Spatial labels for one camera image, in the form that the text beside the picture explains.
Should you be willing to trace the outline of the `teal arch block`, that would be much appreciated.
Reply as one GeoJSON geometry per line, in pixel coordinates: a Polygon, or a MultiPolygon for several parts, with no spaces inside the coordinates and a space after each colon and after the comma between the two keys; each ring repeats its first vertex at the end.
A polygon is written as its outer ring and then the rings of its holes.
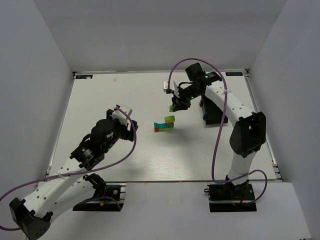
{"type": "Polygon", "coordinates": [[[165,129],[168,127],[167,123],[154,123],[154,129],[165,129]]]}

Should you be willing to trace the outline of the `long green block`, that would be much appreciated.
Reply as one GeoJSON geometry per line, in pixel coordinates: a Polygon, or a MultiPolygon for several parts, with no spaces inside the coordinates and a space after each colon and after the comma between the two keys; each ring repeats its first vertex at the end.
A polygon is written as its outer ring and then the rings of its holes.
{"type": "Polygon", "coordinates": [[[172,132],[173,131],[173,127],[165,127],[165,128],[160,128],[159,131],[160,132],[172,132]]]}

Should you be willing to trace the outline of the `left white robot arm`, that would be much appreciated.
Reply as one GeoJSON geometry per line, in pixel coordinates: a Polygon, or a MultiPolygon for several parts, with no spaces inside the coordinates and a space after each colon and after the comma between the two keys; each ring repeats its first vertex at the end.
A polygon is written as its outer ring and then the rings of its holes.
{"type": "Polygon", "coordinates": [[[107,110],[106,117],[82,139],[56,175],[43,179],[29,195],[9,203],[13,221],[29,240],[41,238],[60,214],[84,198],[84,193],[105,187],[105,181],[95,173],[96,166],[118,140],[137,142],[138,124],[131,114],[132,109],[123,104],[107,110]]]}

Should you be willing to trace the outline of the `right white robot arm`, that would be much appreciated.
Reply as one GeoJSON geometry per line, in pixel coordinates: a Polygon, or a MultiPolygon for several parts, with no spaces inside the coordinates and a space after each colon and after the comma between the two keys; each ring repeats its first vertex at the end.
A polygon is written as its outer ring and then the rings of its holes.
{"type": "Polygon", "coordinates": [[[254,112],[242,104],[228,89],[227,82],[219,70],[205,72],[200,63],[194,63],[185,69],[189,79],[183,88],[171,80],[163,85],[166,93],[172,93],[171,112],[187,110],[191,101],[204,96],[213,102],[222,112],[221,119],[231,123],[233,130],[229,144],[233,150],[233,158],[229,172],[224,181],[214,180],[217,184],[231,184],[238,189],[247,184],[250,170],[256,153],[266,142],[266,116],[262,112],[254,112]]]}

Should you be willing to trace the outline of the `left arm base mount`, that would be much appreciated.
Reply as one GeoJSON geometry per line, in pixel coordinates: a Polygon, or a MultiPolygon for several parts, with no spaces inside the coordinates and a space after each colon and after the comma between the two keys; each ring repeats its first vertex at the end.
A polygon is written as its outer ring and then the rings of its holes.
{"type": "Polygon", "coordinates": [[[92,198],[73,207],[74,212],[120,212],[126,197],[125,183],[107,183],[92,198]]]}

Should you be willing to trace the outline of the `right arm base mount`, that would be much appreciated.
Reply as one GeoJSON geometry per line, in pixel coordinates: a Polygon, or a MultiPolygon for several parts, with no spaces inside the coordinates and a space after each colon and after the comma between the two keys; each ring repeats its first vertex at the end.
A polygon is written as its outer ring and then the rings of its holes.
{"type": "Polygon", "coordinates": [[[256,212],[253,186],[246,183],[235,187],[231,182],[226,184],[209,184],[204,193],[208,195],[211,213],[244,213],[256,212]]]}

